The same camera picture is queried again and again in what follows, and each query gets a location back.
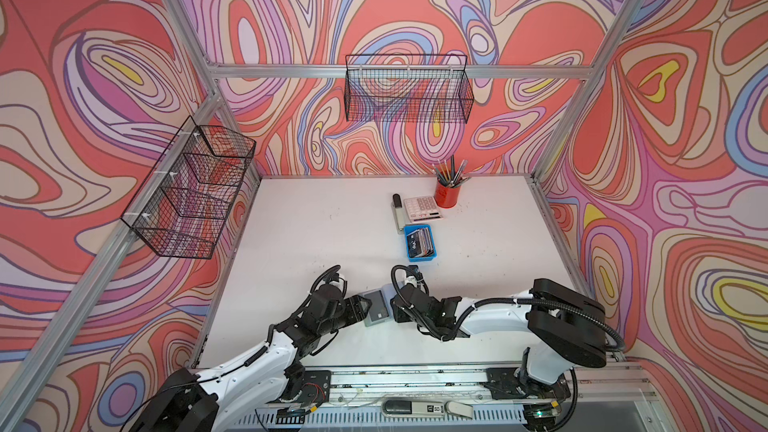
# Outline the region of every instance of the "aluminum frame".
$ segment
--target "aluminum frame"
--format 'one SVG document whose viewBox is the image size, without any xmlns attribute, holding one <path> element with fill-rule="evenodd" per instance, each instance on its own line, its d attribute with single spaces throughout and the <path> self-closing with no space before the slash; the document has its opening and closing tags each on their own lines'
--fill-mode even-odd
<svg viewBox="0 0 768 432">
<path fill-rule="evenodd" d="M 483 404 L 491 399 L 487 388 L 487 368 L 519 367 L 520 362 L 482 362 L 476 364 L 418 364 L 418 365 L 352 365 L 311 366 L 307 370 L 332 372 L 330 394 L 326 407 L 359 407 L 383 396 L 417 398 L 442 397 L 461 400 L 466 404 Z M 571 377 L 565 375 L 570 383 Z M 579 401 L 654 401 L 656 389 L 648 380 L 648 372 L 640 364 L 608 362 L 604 368 L 576 368 Z M 541 399 L 495 400 L 500 404 L 540 403 Z M 284 407 L 267 404 L 265 408 Z"/>
<path fill-rule="evenodd" d="M 602 81 L 610 59 L 619 48 L 621 39 L 629 30 L 630 25 L 632 25 L 632 19 L 638 14 L 643 2 L 645 0 L 624 0 L 621 3 L 619 12 L 617 12 L 614 21 L 610 24 L 608 32 L 600 44 L 598 53 L 592 60 L 594 73 L 576 89 L 568 104 L 568 108 L 563 112 L 563 116 L 552 132 L 552 136 L 547 140 L 542 154 L 534 164 L 532 175 L 536 179 L 546 173 L 552 167 L 554 161 L 557 160 L 565 139 L 571 135 L 571 131 L 576 125 L 582 110 L 586 107 L 592 93 Z"/>
<path fill-rule="evenodd" d="M 634 405 L 643 420 L 646 432 L 679 432 L 675 422 L 667 415 L 661 400 L 636 400 Z"/>
<path fill-rule="evenodd" d="M 224 94 L 219 87 L 218 80 L 212 77 L 208 72 L 208 64 L 210 61 L 203 50 L 202 45 L 197 40 L 197 33 L 192 26 L 192 21 L 187 14 L 187 10 L 184 8 L 182 0 L 161 0 L 165 9 L 168 11 L 168 21 L 170 22 L 170 28 L 179 37 L 182 48 L 186 49 L 187 55 L 192 61 L 192 65 L 197 72 L 198 77 L 205 85 L 209 94 L 215 94 L 216 96 L 224 97 Z M 222 113 L 219 114 L 221 122 L 229 129 L 240 130 L 240 126 L 237 124 L 235 115 L 232 113 L 232 109 L 228 101 L 221 101 Z"/>
<path fill-rule="evenodd" d="M 549 202 L 547 202 L 547 198 L 544 196 L 542 188 L 530 177 L 527 182 L 528 187 L 531 189 L 531 195 L 538 206 L 538 210 L 542 214 L 544 224 L 546 224 L 547 229 L 549 230 L 549 235 L 552 236 L 552 242 L 554 242 L 554 246 L 557 248 L 558 254 L 560 254 L 560 259 L 563 261 L 563 265 L 565 265 L 565 270 L 568 271 L 568 276 L 574 284 L 574 289 L 582 295 L 595 299 L 594 293 L 587 285 L 587 280 L 584 278 L 584 274 L 581 273 L 581 268 L 571 255 L 568 244 L 565 242 L 565 235 L 554 220 L 552 209 L 549 207 Z"/>
<path fill-rule="evenodd" d="M 205 348 L 205 343 L 208 340 L 208 333 L 210 332 L 210 328 L 214 324 L 214 317 L 216 316 L 216 311 L 219 308 L 221 296 L 224 293 L 226 280 L 230 276 L 232 265 L 235 263 L 235 254 L 237 254 L 237 249 L 240 248 L 240 241 L 243 240 L 245 227 L 248 225 L 248 219 L 250 218 L 250 212 L 254 208 L 254 203 L 256 202 L 256 194 L 258 193 L 259 187 L 261 186 L 261 177 L 259 177 L 255 167 L 248 168 L 246 173 L 250 174 L 251 179 L 255 181 L 256 187 L 254 189 L 254 194 L 251 196 L 250 203 L 246 207 L 244 220 L 240 225 L 240 230 L 237 231 L 237 235 L 234 240 L 234 246 L 232 248 L 232 255 L 227 259 L 226 264 L 224 265 L 224 270 L 221 272 L 219 281 L 216 284 L 216 291 L 214 291 L 214 296 L 210 300 L 210 306 L 208 307 L 209 312 L 206 314 L 205 319 L 203 320 L 203 327 L 200 328 L 200 334 L 197 335 L 197 342 L 195 342 L 195 346 L 192 349 L 192 354 L 190 354 L 191 359 L 188 366 L 189 368 L 197 368 L 197 365 L 200 363 L 200 356 L 203 354 L 203 349 Z"/>
<path fill-rule="evenodd" d="M 181 0 L 162 1 L 167 7 L 171 27 L 178 35 L 182 47 L 189 54 L 198 77 L 208 92 L 208 97 L 195 113 L 195 120 L 198 123 L 208 123 L 218 107 L 222 110 L 220 114 L 222 123 L 237 130 L 237 121 L 229 108 L 229 104 L 223 100 L 217 78 L 334 78 L 343 76 L 343 73 L 336 75 L 344 71 L 343 66 L 220 66 L 210 64 L 197 40 L 197 34 Z M 548 141 L 544 154 L 537 160 L 534 166 L 533 187 L 538 187 L 535 177 L 538 177 L 540 171 L 546 170 L 548 164 L 556 157 L 556 152 L 573 128 L 580 109 L 583 109 L 591 92 L 600 82 L 610 57 L 618 48 L 621 37 L 626 33 L 642 2 L 643 0 L 624 1 L 590 66 L 468 66 L 467 74 L 470 78 L 571 78 L 586 81 L 574 94 L 574 98 L 566 111 L 566 116 L 560 121 L 558 128 Z M 173 153 L 178 154 L 179 152 L 180 147 L 171 147 L 166 159 L 159 164 L 159 170 L 170 167 L 173 162 Z M 255 166 L 252 165 L 250 173 L 256 173 Z M 149 199 L 158 184 L 159 179 L 153 178 L 153 180 L 148 181 L 144 188 L 145 192 L 137 197 L 137 206 Z M 240 235 L 242 235 L 243 230 L 244 227 L 241 227 Z M 128 226 L 119 222 L 99 254 L 48 324 L 40 339 L 37 340 L 32 350 L 0 392 L 0 430 L 14 430 L 24 420 L 29 408 L 59 365 L 66 350 L 80 331 L 82 323 L 90 315 L 93 306 L 100 299 L 135 239 L 135 235 L 130 232 Z"/>
<path fill-rule="evenodd" d="M 402 69 L 403 66 L 376 66 L 377 69 Z M 214 63 L 208 66 L 210 74 L 217 79 L 343 79 L 344 65 L 304 64 L 247 64 L 231 65 Z M 592 66 L 474 66 L 467 65 L 470 79 L 581 79 L 592 76 Z"/>
</svg>

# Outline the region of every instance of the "red wire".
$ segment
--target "red wire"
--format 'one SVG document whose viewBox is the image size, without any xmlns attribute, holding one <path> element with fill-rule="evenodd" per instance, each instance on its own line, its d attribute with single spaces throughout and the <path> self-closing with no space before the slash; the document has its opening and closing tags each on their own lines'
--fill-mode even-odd
<svg viewBox="0 0 768 432">
<path fill-rule="evenodd" d="M 325 399 L 326 399 L 326 393 L 322 391 L 322 387 L 321 387 L 321 386 L 319 386 L 318 384 L 314 384 L 314 383 L 312 383 L 312 382 L 307 382 L 307 383 L 306 383 L 306 384 L 304 384 L 304 385 L 314 385 L 314 386 L 315 386 L 315 388 L 316 388 L 316 389 L 317 389 L 317 390 L 318 390 L 318 391 L 319 391 L 319 392 L 322 394 L 322 401 L 323 401 L 323 402 L 325 401 Z"/>
</svg>

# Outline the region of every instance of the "black cable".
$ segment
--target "black cable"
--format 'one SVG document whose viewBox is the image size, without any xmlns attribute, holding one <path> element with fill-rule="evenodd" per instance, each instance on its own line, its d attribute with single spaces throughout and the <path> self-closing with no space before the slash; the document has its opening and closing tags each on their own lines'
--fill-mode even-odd
<svg viewBox="0 0 768 432">
<path fill-rule="evenodd" d="M 336 338 L 336 337 L 338 337 L 338 336 L 339 336 L 339 331 L 336 331 L 336 333 L 333 335 L 333 337 L 331 337 L 331 340 L 329 340 L 329 341 L 325 342 L 325 343 L 322 345 L 322 347 L 321 347 L 321 348 L 319 348 L 319 349 L 315 350 L 314 352 L 310 352 L 310 355 L 311 355 L 312 357 L 314 357 L 314 356 L 318 355 L 320 352 L 322 352 L 323 350 L 326 350 L 326 347 L 328 347 L 329 345 L 331 345 L 331 342 L 333 342 L 333 339 L 335 339 L 335 338 Z"/>
<path fill-rule="evenodd" d="M 421 312 L 416 310 L 413 307 L 413 304 L 411 304 L 409 301 L 406 300 L 405 297 L 403 297 L 402 292 L 400 292 L 400 286 L 397 284 L 397 276 L 396 273 L 398 270 L 403 270 L 406 272 L 406 276 L 408 275 L 414 275 L 413 270 L 410 269 L 410 267 L 407 267 L 405 265 L 396 265 L 392 267 L 392 270 L 389 273 L 390 279 L 392 280 L 392 286 L 395 288 L 395 293 L 397 293 L 397 296 L 400 297 L 400 300 L 408 307 L 411 314 L 414 315 L 416 324 L 420 324 L 422 327 L 426 328 L 429 331 L 429 335 L 433 336 L 439 341 L 442 341 L 442 337 L 439 332 L 437 332 L 430 324 L 429 322 L 424 319 L 424 316 Z"/>
<path fill-rule="evenodd" d="M 540 307 L 546 307 L 552 310 L 560 309 L 562 311 L 576 314 L 581 318 L 587 319 L 592 324 L 597 325 L 600 328 L 600 330 L 608 334 L 610 338 L 616 341 L 616 347 L 606 348 L 607 351 L 609 352 L 622 351 L 627 348 L 627 344 L 624 342 L 624 338 L 621 337 L 619 332 L 615 331 L 611 326 L 609 326 L 605 322 L 597 320 L 596 318 L 592 317 L 590 314 L 586 314 L 580 308 L 576 308 L 568 304 L 562 304 L 561 302 L 549 301 L 542 298 L 519 298 L 517 299 L 517 303 L 521 305 L 538 305 Z"/>
<path fill-rule="evenodd" d="M 258 358 L 258 357 L 261 357 L 262 355 L 264 355 L 264 352 L 266 352 L 266 350 L 268 349 L 268 346 L 272 345 L 272 337 L 274 336 L 274 332 L 275 332 L 275 325 L 274 324 L 270 324 L 269 331 L 267 331 L 267 333 L 266 333 L 266 343 L 267 343 L 267 345 L 263 346 L 253 356 L 251 356 L 250 358 L 246 359 L 242 364 L 238 365 L 234 369 L 228 370 L 228 371 L 224 372 L 222 375 L 217 375 L 216 377 L 212 377 L 210 379 L 199 380 L 199 381 L 195 381 L 195 382 L 187 382 L 186 384 L 172 385 L 172 386 L 168 387 L 167 389 L 159 390 L 155 395 L 153 395 L 152 397 L 146 399 L 144 402 L 139 404 L 139 406 L 133 412 L 130 413 L 128 418 L 125 419 L 125 422 L 123 422 L 122 427 L 120 427 L 120 432 L 123 432 L 123 429 L 125 428 L 125 425 L 130 421 L 131 418 L 133 418 L 134 415 L 136 415 L 137 412 L 139 412 L 139 410 L 144 405 L 146 405 L 147 402 L 149 402 L 150 400 L 156 398 L 157 396 L 159 396 L 160 394 L 162 394 L 166 390 L 175 389 L 175 388 L 182 388 L 182 387 L 188 387 L 190 385 L 195 385 L 195 384 L 205 384 L 206 382 L 211 382 L 213 380 L 221 379 L 222 377 L 225 377 L 225 376 L 227 376 L 229 374 L 232 374 L 236 370 L 242 369 L 243 367 L 248 367 L 249 365 L 251 365 L 254 362 L 254 358 Z"/>
<path fill-rule="evenodd" d="M 571 391 L 571 407 L 568 408 L 568 412 L 565 413 L 562 420 L 557 422 L 551 429 L 546 429 L 547 432 L 555 432 L 565 427 L 568 421 L 574 416 L 576 411 L 576 402 L 578 401 L 578 380 L 576 380 L 576 370 L 571 369 L 571 381 L 573 382 L 573 390 Z"/>
<path fill-rule="evenodd" d="M 462 323 L 466 320 L 466 318 L 475 311 L 475 309 L 482 307 L 483 305 L 488 304 L 516 304 L 517 299 L 512 297 L 498 297 L 498 298 L 484 298 L 481 301 L 475 302 L 472 307 L 467 308 L 462 314 L 458 317 L 458 320 L 456 321 L 456 325 L 453 326 L 453 330 L 451 331 L 450 335 L 448 336 L 447 340 L 451 341 L 456 338 L 456 335 L 458 335 L 459 329 L 462 327 Z"/>
<path fill-rule="evenodd" d="M 254 413 L 256 414 L 256 420 L 259 421 L 259 425 L 264 429 L 264 432 L 270 432 L 268 428 L 264 427 L 264 422 L 262 422 L 261 417 L 259 417 L 259 409 L 254 409 Z"/>
<path fill-rule="evenodd" d="M 484 383 L 484 384 L 483 384 L 483 387 L 485 387 L 485 388 L 488 388 L 488 389 L 494 389 L 494 390 L 496 390 L 497 392 L 501 392 L 502 394 L 508 395 L 508 396 L 509 396 L 509 398 L 511 398 L 511 399 L 519 399 L 519 398 L 520 398 L 520 397 L 515 397 L 515 396 L 513 396 L 512 394 L 510 394 L 509 392 L 507 392 L 507 391 L 506 391 L 506 390 L 504 390 L 504 389 L 500 389 L 500 388 L 498 388 L 498 387 L 494 387 L 494 386 L 490 385 L 488 382 Z"/>
<path fill-rule="evenodd" d="M 314 291 L 317 290 L 317 286 L 320 285 L 322 280 L 332 274 L 337 273 L 339 270 L 341 270 L 341 265 L 334 265 L 333 267 L 329 268 L 325 272 L 318 275 L 315 281 L 312 283 L 312 287 L 310 287 L 310 292 L 306 295 L 304 302 L 302 302 L 301 305 L 298 308 L 296 308 L 295 311 L 293 311 L 290 317 L 298 317 L 299 314 L 304 309 L 304 307 L 306 307 L 306 305 L 310 302 L 310 299 L 312 299 L 312 293 L 314 293 Z"/>
</svg>

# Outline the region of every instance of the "white table surface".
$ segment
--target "white table surface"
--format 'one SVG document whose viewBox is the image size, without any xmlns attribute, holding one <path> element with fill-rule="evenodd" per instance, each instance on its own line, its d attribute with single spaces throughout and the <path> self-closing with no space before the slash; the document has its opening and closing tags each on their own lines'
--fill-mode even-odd
<svg viewBox="0 0 768 432">
<path fill-rule="evenodd" d="M 334 264 L 349 281 L 347 296 L 389 283 L 392 266 L 408 264 L 390 208 L 392 194 L 430 196 L 434 188 L 435 179 L 425 177 L 263 180 L 200 367 L 264 340 L 269 324 L 287 318 L 317 275 Z M 432 296 L 501 297 L 529 289 L 540 277 L 573 287 L 524 177 L 475 177 L 462 187 L 456 207 L 442 211 L 445 218 L 430 224 L 438 256 L 418 264 Z M 520 360 L 537 342 L 528 332 L 488 332 L 441 343 L 421 335 L 413 323 L 367 328 L 361 322 L 342 329 L 326 350 L 302 363 Z"/>
</svg>

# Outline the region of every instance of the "card holder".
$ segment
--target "card holder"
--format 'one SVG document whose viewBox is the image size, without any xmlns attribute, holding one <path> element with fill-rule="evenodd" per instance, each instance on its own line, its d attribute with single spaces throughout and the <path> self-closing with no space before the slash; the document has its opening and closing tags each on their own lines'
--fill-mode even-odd
<svg viewBox="0 0 768 432">
<path fill-rule="evenodd" d="M 432 228 L 428 224 L 406 226 L 406 255 L 409 262 L 426 262 L 437 257 Z"/>
</svg>

